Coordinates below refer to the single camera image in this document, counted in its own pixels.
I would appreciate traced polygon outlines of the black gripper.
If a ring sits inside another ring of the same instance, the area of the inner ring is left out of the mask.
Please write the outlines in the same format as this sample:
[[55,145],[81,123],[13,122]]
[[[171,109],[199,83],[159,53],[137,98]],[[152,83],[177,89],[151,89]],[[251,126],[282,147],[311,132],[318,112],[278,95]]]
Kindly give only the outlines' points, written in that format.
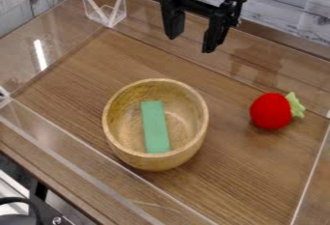
[[218,45],[223,43],[230,25],[238,25],[242,5],[246,1],[159,0],[161,4],[164,34],[173,40],[184,32],[185,11],[210,16],[208,27],[203,34],[201,52],[211,53]]

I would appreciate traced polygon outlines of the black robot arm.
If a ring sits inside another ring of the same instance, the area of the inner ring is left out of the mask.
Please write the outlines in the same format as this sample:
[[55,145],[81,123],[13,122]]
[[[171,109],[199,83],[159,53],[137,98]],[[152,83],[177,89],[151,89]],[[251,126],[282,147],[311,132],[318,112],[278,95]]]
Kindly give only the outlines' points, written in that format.
[[201,52],[211,53],[226,40],[231,27],[239,24],[242,5],[247,0],[157,0],[161,6],[164,34],[173,40],[184,32],[185,12],[208,18]]

